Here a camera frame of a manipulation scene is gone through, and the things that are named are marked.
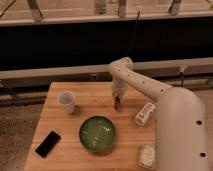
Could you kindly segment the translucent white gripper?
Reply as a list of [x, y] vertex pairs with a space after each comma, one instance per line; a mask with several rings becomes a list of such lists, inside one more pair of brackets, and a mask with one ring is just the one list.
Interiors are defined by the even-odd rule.
[[128, 85], [121, 81], [114, 79], [112, 81], [112, 96], [115, 102], [120, 102], [127, 91]]

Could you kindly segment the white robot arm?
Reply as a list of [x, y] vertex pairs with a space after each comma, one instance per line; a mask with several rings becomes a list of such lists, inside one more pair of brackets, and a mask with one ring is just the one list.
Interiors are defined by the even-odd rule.
[[205, 105], [192, 91], [132, 70], [129, 57], [113, 61], [112, 90], [123, 96], [127, 85], [156, 102], [156, 171], [210, 171], [205, 133]]

